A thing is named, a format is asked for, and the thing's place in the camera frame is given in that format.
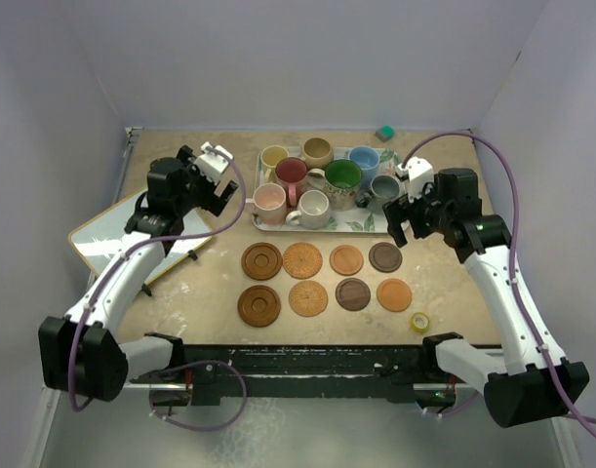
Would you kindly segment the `yellow mug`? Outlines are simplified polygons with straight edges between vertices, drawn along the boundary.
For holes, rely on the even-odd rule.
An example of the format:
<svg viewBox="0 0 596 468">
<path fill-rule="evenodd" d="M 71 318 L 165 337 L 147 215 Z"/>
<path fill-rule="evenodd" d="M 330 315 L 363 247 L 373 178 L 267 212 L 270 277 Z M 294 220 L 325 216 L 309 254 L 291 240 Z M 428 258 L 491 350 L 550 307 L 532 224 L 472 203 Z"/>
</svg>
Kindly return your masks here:
<svg viewBox="0 0 596 468">
<path fill-rule="evenodd" d="M 276 180 L 275 170 L 280 162 L 289 157 L 289 151 L 280 145 L 272 145 L 264 148 L 259 156 L 261 183 L 274 182 Z"/>
</svg>

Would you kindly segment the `dark wood coaster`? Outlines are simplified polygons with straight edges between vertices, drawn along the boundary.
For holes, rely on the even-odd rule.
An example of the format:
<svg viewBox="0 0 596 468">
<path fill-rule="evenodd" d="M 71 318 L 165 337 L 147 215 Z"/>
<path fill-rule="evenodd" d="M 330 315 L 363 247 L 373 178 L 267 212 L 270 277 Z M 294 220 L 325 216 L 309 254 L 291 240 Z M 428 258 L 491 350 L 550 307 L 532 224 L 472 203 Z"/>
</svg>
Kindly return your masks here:
<svg viewBox="0 0 596 468">
<path fill-rule="evenodd" d="M 391 243 L 379 242 L 369 250 L 369 262 L 375 270 L 383 273 L 396 271 L 403 262 L 400 250 Z"/>
</svg>

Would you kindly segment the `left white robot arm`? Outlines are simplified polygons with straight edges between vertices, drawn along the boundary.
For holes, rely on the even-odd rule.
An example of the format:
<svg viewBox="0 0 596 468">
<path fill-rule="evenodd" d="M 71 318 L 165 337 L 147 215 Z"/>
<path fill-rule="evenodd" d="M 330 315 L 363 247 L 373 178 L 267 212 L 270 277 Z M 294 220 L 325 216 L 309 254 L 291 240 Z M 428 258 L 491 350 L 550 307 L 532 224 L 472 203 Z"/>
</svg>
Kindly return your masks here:
<svg viewBox="0 0 596 468">
<path fill-rule="evenodd" d="M 66 392 L 73 410 L 85 408 L 78 397 L 87 403 L 110 402 L 126 382 L 149 372 L 165 382 L 182 378 L 186 360 L 181 339 L 151 332 L 120 344 L 116 334 L 152 271 L 176 242 L 188 240 L 185 217 L 197 209 L 220 215 L 235 192 L 244 192 L 242 178 L 216 192 L 225 171 L 235 167 L 233 155 L 208 142 L 200 155 L 184 145 L 176 156 L 152 161 L 120 250 L 77 303 L 62 317 L 48 317 L 40 325 L 44 382 Z"/>
</svg>

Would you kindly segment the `dark walnut round coaster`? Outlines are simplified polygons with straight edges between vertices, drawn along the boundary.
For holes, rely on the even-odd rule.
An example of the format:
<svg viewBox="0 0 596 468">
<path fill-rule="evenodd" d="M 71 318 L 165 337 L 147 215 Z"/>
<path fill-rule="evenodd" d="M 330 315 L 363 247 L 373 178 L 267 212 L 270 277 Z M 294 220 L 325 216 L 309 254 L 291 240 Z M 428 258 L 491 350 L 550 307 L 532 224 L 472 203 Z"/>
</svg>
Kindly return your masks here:
<svg viewBox="0 0 596 468">
<path fill-rule="evenodd" d="M 358 278 L 347 278 L 338 283 L 335 290 L 338 304 L 347 311 L 360 311 L 371 300 L 369 286 Z"/>
</svg>

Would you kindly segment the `floral serving tray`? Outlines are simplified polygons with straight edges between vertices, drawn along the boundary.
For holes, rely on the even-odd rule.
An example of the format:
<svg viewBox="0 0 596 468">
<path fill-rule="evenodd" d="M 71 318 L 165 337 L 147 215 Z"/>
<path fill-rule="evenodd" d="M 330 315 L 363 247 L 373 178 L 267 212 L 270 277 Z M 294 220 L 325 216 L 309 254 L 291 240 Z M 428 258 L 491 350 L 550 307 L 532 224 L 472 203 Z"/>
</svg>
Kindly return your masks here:
<svg viewBox="0 0 596 468">
<path fill-rule="evenodd" d="M 351 147 L 340 147 L 334 148 L 334 160 L 346 160 L 349 157 L 349 153 L 353 148 Z M 299 146 L 288 146 L 287 151 L 289 157 L 297 158 L 301 156 L 301 148 Z M 401 163 L 401 157 L 399 154 L 388 148 L 375 148 L 374 151 L 378 155 L 378 166 L 376 169 L 375 176 L 393 176 L 395 167 Z M 258 188 L 268 181 L 272 181 L 266 177 L 267 167 L 262 162 L 262 152 L 258 155 L 255 188 Z M 317 231 L 317 232 L 337 232 L 337 233 L 366 233 L 370 235 L 386 234 L 387 224 L 385 216 L 381 209 L 376 208 L 376 200 L 370 201 L 366 208 L 360 208 L 354 206 L 352 209 L 347 211 L 332 210 L 327 221 L 327 224 L 321 229 L 310 229 L 304 228 L 301 225 L 287 224 L 267 224 L 262 220 L 253 215 L 253 223 L 255 227 L 261 231 L 268 232 L 281 232 L 281 231 Z"/>
</svg>

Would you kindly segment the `light wood round coaster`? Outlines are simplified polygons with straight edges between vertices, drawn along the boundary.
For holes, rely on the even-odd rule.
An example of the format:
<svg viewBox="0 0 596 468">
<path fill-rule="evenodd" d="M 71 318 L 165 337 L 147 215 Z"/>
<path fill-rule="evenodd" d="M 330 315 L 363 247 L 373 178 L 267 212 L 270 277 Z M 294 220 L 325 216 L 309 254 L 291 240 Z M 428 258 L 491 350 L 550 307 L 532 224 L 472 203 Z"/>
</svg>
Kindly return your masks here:
<svg viewBox="0 0 596 468">
<path fill-rule="evenodd" d="M 351 276 L 362 269 L 364 258 L 357 248 L 351 245 L 339 245 L 331 251 L 329 262 L 338 274 Z"/>
</svg>

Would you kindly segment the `large brown ringed saucer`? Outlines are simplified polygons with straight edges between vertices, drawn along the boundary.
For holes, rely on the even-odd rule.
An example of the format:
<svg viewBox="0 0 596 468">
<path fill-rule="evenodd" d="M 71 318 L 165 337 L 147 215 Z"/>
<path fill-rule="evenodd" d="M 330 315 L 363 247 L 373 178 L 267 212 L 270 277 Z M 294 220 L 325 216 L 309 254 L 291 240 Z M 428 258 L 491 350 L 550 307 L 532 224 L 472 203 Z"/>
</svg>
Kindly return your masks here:
<svg viewBox="0 0 596 468">
<path fill-rule="evenodd" d="M 275 290 L 268 286 L 252 286 L 245 289 L 237 303 L 241 320 L 255 328 L 273 324 L 281 311 L 281 301 Z"/>
</svg>

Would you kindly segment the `brown ringed wooden saucer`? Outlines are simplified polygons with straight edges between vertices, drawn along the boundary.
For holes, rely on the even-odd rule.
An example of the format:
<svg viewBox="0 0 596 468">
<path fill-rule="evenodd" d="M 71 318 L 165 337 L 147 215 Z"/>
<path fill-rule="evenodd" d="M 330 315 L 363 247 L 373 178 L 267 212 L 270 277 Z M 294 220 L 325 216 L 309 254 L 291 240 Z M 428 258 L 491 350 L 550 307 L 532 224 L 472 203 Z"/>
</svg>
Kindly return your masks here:
<svg viewBox="0 0 596 468">
<path fill-rule="evenodd" d="M 269 243 L 255 243 L 248 246 L 241 257 L 244 273 L 253 280 L 265 281 L 273 278 L 282 266 L 280 251 Z"/>
</svg>

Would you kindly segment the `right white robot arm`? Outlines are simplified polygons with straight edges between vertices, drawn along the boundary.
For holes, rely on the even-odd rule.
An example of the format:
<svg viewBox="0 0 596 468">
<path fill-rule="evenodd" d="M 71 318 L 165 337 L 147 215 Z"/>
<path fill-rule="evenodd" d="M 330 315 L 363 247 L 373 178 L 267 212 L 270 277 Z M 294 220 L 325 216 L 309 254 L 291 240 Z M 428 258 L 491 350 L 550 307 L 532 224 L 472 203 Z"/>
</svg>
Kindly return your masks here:
<svg viewBox="0 0 596 468">
<path fill-rule="evenodd" d="M 425 338 L 420 373 L 430 381 L 448 374 L 484 398 L 492 419 L 507 428 L 568 413 L 589 381 L 582 362 L 572 363 L 542 321 L 517 266 L 504 220 L 483 214 L 477 174 L 465 168 L 434 172 L 417 163 L 398 165 L 399 198 L 383 211 L 398 247 L 407 243 L 403 223 L 417 239 L 442 235 L 480 290 L 497 327 L 502 355 L 493 357 L 456 332 Z"/>
</svg>

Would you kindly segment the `woven rattan coaster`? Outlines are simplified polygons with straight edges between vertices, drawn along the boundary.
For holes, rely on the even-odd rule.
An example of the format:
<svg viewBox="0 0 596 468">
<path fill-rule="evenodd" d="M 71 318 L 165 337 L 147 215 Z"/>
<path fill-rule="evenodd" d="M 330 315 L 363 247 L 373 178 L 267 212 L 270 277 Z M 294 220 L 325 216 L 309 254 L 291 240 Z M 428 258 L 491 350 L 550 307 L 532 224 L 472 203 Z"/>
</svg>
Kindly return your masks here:
<svg viewBox="0 0 596 468">
<path fill-rule="evenodd" d="M 322 264 L 321 252 L 310 243 L 293 243 L 283 253 L 284 269 L 296 279 L 308 279 L 315 276 L 320 271 Z"/>
<path fill-rule="evenodd" d="M 326 289 L 316 281 L 300 281 L 289 292 L 289 304 L 301 317 L 314 317 L 326 310 L 328 294 Z"/>
</svg>

